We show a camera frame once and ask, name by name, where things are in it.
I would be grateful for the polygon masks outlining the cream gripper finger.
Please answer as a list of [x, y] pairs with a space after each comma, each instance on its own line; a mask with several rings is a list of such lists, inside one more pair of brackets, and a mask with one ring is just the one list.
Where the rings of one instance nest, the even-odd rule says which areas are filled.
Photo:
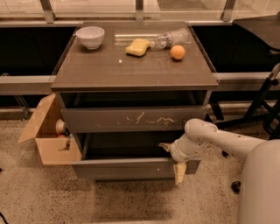
[[167, 152], [171, 151], [171, 144], [170, 143], [160, 143], [158, 146], [162, 147]]
[[178, 185], [184, 181], [186, 173], [186, 163], [176, 163], [173, 166], [174, 175], [175, 175], [175, 184]]

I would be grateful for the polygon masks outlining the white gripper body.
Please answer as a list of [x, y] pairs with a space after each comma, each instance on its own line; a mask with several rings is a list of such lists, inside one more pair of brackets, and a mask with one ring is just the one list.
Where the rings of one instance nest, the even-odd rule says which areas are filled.
[[176, 162], [183, 163], [195, 158], [200, 148], [200, 142], [194, 141], [184, 134], [170, 145], [169, 152]]

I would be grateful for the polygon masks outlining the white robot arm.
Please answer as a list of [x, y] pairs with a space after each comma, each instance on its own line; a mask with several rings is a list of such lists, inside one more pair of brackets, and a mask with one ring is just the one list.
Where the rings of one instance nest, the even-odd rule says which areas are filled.
[[238, 224], [280, 224], [280, 140], [263, 140], [218, 129], [193, 118], [173, 143], [159, 146], [171, 153], [175, 182], [181, 183], [186, 163], [204, 144], [212, 144], [244, 163], [239, 194]]

